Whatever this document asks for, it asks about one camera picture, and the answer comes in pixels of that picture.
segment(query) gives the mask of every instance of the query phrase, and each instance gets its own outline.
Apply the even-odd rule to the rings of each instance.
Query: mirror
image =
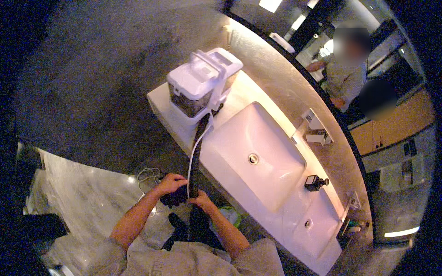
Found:
[[[383,1],[340,0],[327,1],[327,5],[317,0],[271,2],[235,1],[230,12],[253,25],[261,37],[276,33],[290,44],[292,55],[309,73],[297,69],[307,79],[310,74],[310,83],[329,94],[336,107],[330,87],[343,87],[354,70],[337,76],[339,71],[331,66],[317,70],[309,66],[333,55],[333,35],[340,23],[356,20],[367,28],[371,52],[358,72],[364,83],[374,79],[388,82],[396,93],[396,108],[371,120],[361,112],[356,93],[345,99],[346,105],[338,113],[343,113],[341,128],[350,132],[355,155],[363,164],[361,171],[366,173],[374,243],[408,246],[419,229],[433,182],[436,128],[431,92],[426,89],[425,74],[407,34]],[[273,98],[290,117],[287,104]]]

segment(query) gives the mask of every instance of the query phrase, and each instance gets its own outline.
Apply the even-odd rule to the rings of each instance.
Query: cabinet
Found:
[[[421,89],[396,107],[388,118],[369,121],[350,131],[359,154],[365,155],[400,142],[421,131],[434,120],[430,95]]]

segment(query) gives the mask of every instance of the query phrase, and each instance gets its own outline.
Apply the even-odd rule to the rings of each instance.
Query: white cable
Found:
[[[199,141],[201,141],[202,137],[209,131],[210,127],[211,127],[211,124],[210,124],[210,121],[209,121],[209,124],[207,125],[206,130],[198,138],[198,140],[196,141],[196,143],[195,143],[195,145],[194,145],[194,147],[192,149],[191,160],[189,162],[189,171],[187,173],[187,180],[189,180],[190,177],[191,177],[192,159],[193,159],[193,154],[195,153],[196,146],[198,146]],[[190,198],[189,186],[190,186],[190,183],[187,184],[187,198]]]
[[[143,178],[143,179],[140,179],[141,174],[144,173],[145,171],[150,171],[150,172],[152,172],[152,174],[149,175],[149,176],[146,176],[146,177]],[[160,171],[160,169],[158,169],[158,168],[153,168],[153,169],[151,169],[151,168],[144,168],[144,169],[142,169],[142,170],[138,173],[138,175],[137,175],[138,188],[139,188],[140,191],[143,193],[142,196],[138,199],[138,201],[140,201],[141,198],[143,198],[143,197],[146,195],[146,194],[143,192],[143,190],[141,189],[141,187],[140,187],[140,182],[145,181],[145,180],[148,179],[149,177],[154,177],[155,182],[158,184],[160,181],[159,181],[159,179],[158,179],[157,177],[160,176],[160,174],[161,174],[161,171]]]

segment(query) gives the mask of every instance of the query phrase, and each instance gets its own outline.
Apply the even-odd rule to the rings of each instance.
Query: person's arm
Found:
[[[246,237],[221,214],[204,191],[199,190],[199,196],[197,198],[191,198],[189,203],[198,205],[210,216],[220,236],[222,246],[232,259],[235,259],[241,252],[249,247],[250,244]]]
[[[149,191],[118,221],[112,230],[110,238],[118,242],[127,251],[130,244],[141,233],[155,204],[160,197],[173,193],[179,187],[186,185],[187,180],[179,174],[168,174],[161,183]]]
[[[339,98],[330,98],[337,108],[341,109],[349,105],[353,99],[359,95],[364,86],[365,72],[354,72],[350,74],[342,83]]]
[[[325,62],[323,60],[320,60],[320,61],[316,61],[316,62],[311,63],[305,69],[308,72],[315,72],[315,71],[318,71],[319,69],[324,68],[324,67],[325,67]]]
[[[341,99],[341,98],[330,98],[331,102],[333,103],[334,106],[336,106],[336,108],[341,108],[345,105],[345,100]]]

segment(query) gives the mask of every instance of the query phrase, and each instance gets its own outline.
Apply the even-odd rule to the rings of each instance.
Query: white sink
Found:
[[[339,217],[323,188],[312,202],[293,232],[293,242],[298,250],[317,259],[336,236]]]
[[[284,203],[306,167],[295,144],[257,102],[210,133],[204,144],[216,150],[272,212]]]

